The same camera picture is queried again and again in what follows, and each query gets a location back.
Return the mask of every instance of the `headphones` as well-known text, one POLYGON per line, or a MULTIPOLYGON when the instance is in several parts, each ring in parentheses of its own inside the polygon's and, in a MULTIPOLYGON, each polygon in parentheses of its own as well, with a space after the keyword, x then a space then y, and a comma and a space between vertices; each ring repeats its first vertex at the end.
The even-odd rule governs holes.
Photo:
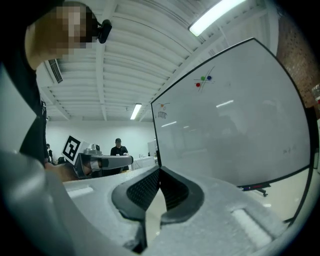
POLYGON ((107 41, 111 29, 112 25, 108 19, 105 19, 102 24, 98 23, 98 40, 100 44, 104 44, 107 41))

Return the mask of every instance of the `man in black shirt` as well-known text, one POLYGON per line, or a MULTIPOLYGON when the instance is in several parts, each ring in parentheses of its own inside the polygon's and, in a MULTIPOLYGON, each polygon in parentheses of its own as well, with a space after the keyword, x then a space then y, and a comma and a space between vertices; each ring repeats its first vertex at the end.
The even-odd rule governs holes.
MULTIPOLYGON (((67 165, 53 166, 48 163, 47 120, 36 81, 36 69, 46 60, 60 59, 63 55, 72 54, 72 49, 85 48, 86 43, 97 38, 98 21, 89 7, 75 1, 47 0, 37 6, 37 11, 25 11, 27 15, 19 19, 17 26, 6 26, 14 31, 14 40, 3 47, 5 52, 2 55, 4 67, 12 82, 36 114, 20 152, 39 160, 47 170, 61 174, 73 172, 67 165)), ((90 171, 89 164, 85 172, 89 174, 90 171)), ((61 179, 74 179, 73 176, 74 173, 70 173, 69 178, 61 179)))
MULTIPOLYGON (((128 150, 125 146, 121 146, 121 139, 115 139, 115 147, 111 148, 110 156, 129 156, 128 150)), ((123 171, 128 171, 129 166, 125 166, 123 171)))

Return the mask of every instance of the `black shirt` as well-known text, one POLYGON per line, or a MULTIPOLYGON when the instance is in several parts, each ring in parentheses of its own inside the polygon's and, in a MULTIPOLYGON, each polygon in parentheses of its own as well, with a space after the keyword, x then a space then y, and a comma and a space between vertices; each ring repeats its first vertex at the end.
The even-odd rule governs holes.
POLYGON ((43 109, 40 99, 40 93, 37 85, 36 71, 34 71, 27 60, 25 51, 25 36, 27 27, 35 22, 38 18, 50 11, 53 7, 62 3, 63 0, 49 0, 39 3, 37 9, 33 12, 18 8, 27 18, 19 19, 18 26, 4 25, 10 27, 10 33, 14 32, 14 37, 3 38, 4 41, 12 43, 3 47, 5 49, 3 56, 3 64, 8 72, 12 82, 21 94, 25 102, 36 114, 36 118, 31 125, 24 141, 21 145, 20 152, 40 161, 44 165, 45 158, 48 158, 46 146, 46 122, 43 117, 43 109))
MULTIPOLYGON (((116 156, 116 155, 123 156, 124 153, 128 153, 128 150, 127 150, 127 148, 125 146, 121 146, 120 148, 115 146, 115 147, 111 148, 110 156, 116 156)), ((128 171, 129 170, 129 166, 123 167, 122 170, 123 171, 128 171)))

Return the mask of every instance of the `fluorescent ceiling light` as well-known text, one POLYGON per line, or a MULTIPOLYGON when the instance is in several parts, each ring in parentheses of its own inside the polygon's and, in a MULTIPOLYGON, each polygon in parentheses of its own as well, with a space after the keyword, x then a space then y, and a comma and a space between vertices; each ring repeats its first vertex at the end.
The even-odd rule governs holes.
POLYGON ((136 118, 141 106, 142 105, 140 103, 135 104, 134 110, 133 110, 131 118, 130 118, 131 120, 134 120, 136 118))
POLYGON ((177 121, 170 122, 170 123, 167 123, 167 124, 162 125, 161 127, 165 127, 165 126, 173 125, 173 124, 175 124, 176 122, 177 122, 177 121))
POLYGON ((189 28, 190 32, 196 37, 199 36, 207 27, 209 27, 222 15, 226 14, 232 8, 236 7, 244 1, 245 0, 222 0, 218 2, 189 28))
POLYGON ((229 101, 227 101, 225 103, 222 103, 220 105, 216 105, 216 107, 219 108, 219 107, 222 107, 222 106, 227 105, 227 104, 232 103, 232 102, 234 102, 234 101, 233 100, 229 100, 229 101))

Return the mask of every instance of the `ceiling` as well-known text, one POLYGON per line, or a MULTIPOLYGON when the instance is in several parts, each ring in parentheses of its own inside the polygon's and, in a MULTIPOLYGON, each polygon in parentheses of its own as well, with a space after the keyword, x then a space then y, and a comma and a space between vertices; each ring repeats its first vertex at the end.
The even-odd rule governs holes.
POLYGON ((57 60, 62 82, 48 62, 37 70, 50 121, 129 121, 141 103, 135 121, 152 122, 151 101, 217 53, 252 37, 277 51, 277 10, 264 0, 246 0, 198 37, 189 25, 218 0, 82 2, 100 23, 111 20, 112 30, 105 44, 57 60))

